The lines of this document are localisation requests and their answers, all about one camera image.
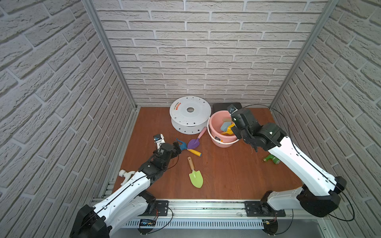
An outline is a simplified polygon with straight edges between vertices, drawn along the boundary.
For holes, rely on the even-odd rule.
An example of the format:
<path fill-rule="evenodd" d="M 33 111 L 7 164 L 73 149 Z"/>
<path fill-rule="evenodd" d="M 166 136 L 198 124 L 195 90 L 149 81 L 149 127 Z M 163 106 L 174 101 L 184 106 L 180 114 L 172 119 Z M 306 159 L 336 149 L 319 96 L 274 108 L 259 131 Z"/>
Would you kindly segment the yellow toy shovel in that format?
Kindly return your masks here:
<path fill-rule="evenodd" d="M 232 128 L 235 126 L 234 123 L 232 123 L 232 125 L 228 128 L 228 131 L 227 132 L 221 132 L 222 135 L 233 135 L 233 131 L 232 131 Z"/>

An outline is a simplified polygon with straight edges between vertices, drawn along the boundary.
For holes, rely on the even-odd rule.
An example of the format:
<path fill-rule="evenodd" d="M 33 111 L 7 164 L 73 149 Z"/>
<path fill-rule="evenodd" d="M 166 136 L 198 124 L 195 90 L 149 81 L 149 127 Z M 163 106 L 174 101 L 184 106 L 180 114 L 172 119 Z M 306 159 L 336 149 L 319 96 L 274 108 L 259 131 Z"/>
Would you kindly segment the pink plastic bucket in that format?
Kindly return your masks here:
<path fill-rule="evenodd" d="M 229 119 L 228 124 L 232 124 L 230 114 L 226 110 L 215 112 L 208 120 L 208 134 L 212 142 L 220 148 L 228 148 L 239 141 L 234 134 L 229 135 L 221 129 L 225 123 L 224 119 Z"/>

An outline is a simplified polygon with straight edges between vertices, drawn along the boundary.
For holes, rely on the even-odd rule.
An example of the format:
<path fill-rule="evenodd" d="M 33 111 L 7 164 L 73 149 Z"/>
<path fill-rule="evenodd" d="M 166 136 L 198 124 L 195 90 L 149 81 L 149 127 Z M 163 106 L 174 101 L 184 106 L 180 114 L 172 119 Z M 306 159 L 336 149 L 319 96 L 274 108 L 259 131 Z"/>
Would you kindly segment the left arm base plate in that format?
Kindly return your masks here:
<path fill-rule="evenodd" d="M 156 200 L 155 203 L 149 203 L 146 211 L 140 216 L 167 216 L 168 200 Z"/>

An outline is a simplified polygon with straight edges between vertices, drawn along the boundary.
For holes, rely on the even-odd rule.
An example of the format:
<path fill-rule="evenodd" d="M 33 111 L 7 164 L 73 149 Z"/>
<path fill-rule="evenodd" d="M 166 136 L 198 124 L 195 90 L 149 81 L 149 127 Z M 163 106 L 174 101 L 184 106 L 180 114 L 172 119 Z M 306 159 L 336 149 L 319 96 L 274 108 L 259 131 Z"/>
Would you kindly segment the green toy spade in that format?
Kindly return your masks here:
<path fill-rule="evenodd" d="M 191 173 L 189 174 L 190 181 L 192 185 L 196 188 L 201 188 L 203 185 L 203 177 L 200 171 L 196 171 L 192 158 L 188 157 L 188 163 L 191 169 Z"/>

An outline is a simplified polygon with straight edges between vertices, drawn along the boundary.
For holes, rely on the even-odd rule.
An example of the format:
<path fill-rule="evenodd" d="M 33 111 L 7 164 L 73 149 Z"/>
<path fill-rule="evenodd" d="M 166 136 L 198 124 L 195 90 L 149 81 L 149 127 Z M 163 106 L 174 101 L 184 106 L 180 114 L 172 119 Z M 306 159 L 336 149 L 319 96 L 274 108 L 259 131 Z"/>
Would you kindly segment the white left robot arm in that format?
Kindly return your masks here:
<path fill-rule="evenodd" d="M 131 219 L 151 213 L 156 198 L 147 189 L 168 170 L 171 159 L 181 154 L 178 142 L 162 143 L 137 172 L 108 198 L 77 213 L 70 238 L 109 238 Z"/>

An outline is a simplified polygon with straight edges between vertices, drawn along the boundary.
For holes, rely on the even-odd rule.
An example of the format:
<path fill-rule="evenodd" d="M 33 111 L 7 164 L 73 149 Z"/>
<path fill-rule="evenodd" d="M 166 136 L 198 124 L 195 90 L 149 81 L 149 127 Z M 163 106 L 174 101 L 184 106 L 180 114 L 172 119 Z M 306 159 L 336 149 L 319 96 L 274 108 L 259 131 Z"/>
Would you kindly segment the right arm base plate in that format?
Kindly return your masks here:
<path fill-rule="evenodd" d="M 247 217 L 286 217 L 284 210 L 274 210 L 261 201 L 244 201 Z"/>

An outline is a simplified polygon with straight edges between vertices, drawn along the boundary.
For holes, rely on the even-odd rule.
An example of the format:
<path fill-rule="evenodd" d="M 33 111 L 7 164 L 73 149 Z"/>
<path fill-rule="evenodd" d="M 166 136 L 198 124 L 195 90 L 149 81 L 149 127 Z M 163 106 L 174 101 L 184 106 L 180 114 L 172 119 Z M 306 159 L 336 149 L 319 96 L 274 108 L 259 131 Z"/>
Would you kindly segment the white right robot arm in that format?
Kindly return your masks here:
<path fill-rule="evenodd" d="M 324 217 L 339 207 L 347 181 L 333 176 L 319 167 L 292 142 L 291 137 L 278 125 L 260 125 L 248 109 L 228 107 L 233 133 L 254 150 L 259 147 L 279 159 L 302 182 L 297 189 L 268 191 L 261 199 L 263 212 L 283 209 L 305 210 L 313 216 Z"/>

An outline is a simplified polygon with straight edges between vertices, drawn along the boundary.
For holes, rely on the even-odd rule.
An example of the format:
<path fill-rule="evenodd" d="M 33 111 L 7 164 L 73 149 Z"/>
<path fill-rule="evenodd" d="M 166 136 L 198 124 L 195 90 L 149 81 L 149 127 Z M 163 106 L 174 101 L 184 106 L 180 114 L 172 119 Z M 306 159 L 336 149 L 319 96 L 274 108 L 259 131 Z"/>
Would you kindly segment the grey-blue toy trowel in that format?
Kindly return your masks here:
<path fill-rule="evenodd" d="M 222 126 L 220 127 L 220 130 L 222 132 L 227 132 L 228 131 L 228 128 L 232 125 L 232 121 L 231 120 L 228 120 L 228 119 L 223 119 L 223 124 Z"/>

